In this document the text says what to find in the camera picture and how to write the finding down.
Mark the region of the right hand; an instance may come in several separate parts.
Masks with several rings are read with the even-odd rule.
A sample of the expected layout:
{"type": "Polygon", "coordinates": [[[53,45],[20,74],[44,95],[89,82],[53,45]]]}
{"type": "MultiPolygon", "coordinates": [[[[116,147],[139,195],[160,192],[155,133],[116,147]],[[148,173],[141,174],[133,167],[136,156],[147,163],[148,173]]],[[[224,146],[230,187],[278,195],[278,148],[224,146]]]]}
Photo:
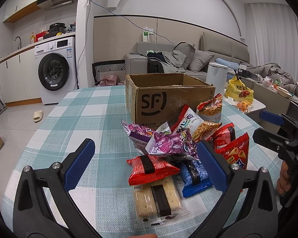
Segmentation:
{"type": "Polygon", "coordinates": [[[291,188],[290,176],[287,173],[288,165],[285,161],[282,162],[280,177],[277,180],[277,191],[280,195],[289,191],[291,188]]]}

